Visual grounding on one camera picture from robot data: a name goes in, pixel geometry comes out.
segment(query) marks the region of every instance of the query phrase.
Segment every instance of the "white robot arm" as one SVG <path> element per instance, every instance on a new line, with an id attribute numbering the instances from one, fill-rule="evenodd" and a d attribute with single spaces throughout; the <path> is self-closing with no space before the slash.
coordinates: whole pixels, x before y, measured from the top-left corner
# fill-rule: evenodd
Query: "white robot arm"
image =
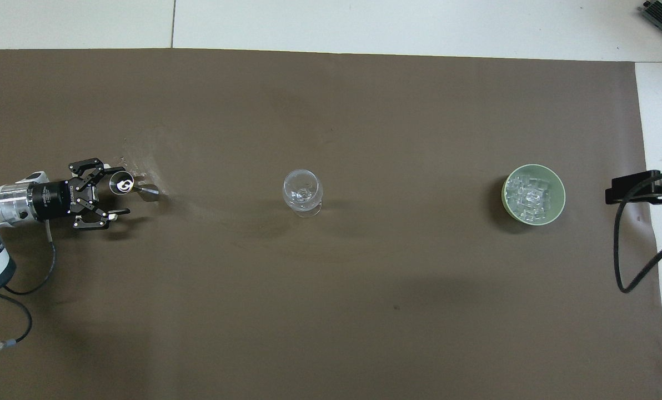
<path id="1" fill-rule="evenodd" d="M 40 171 L 34 172 L 14 184 L 1 186 L 0 228 L 13 228 L 26 223 L 48 221 L 52 218 L 72 215 L 75 229 L 107 229 L 110 221 L 116 220 L 121 214 L 129 213 L 129 210 L 124 208 L 105 211 L 98 208 L 97 184 L 103 177 L 110 177 L 108 188 L 117 195 L 123 195 L 133 190 L 145 192 L 146 197 L 142 196 L 142 198 L 148 199 L 147 201 L 155 201 L 158 198 L 158 188 L 154 185 L 139 186 L 135 183 L 133 176 L 123 167 L 111 168 L 98 159 L 73 162 L 69 165 L 69 170 L 72 178 L 68 180 L 50 182 L 47 175 Z M 82 218 L 85 214 L 93 215 L 93 218 L 85 220 Z M 8 254 L 0 237 L 0 288 L 8 283 L 15 270 L 16 263 Z M 11 289 L 8 291 L 13 294 L 32 293 L 32 291 L 19 293 Z M 29 312 L 21 303 L 2 294 L 0 294 L 0 298 L 8 299 L 21 306 L 29 319 Z M 15 343 L 15 339 L 0 341 L 0 350 Z"/>

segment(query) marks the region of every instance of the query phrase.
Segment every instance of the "glass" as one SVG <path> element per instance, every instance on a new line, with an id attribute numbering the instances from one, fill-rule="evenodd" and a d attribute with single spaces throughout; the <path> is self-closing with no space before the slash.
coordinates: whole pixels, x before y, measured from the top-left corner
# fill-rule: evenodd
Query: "glass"
<path id="1" fill-rule="evenodd" d="M 285 203 L 301 217 L 314 216 L 321 210 L 324 189 L 321 181 L 307 169 L 296 169 L 284 179 L 282 195 Z"/>
<path id="2" fill-rule="evenodd" d="M 551 209 L 550 182 L 529 175 L 516 175 L 506 182 L 506 204 L 526 222 L 546 221 Z"/>

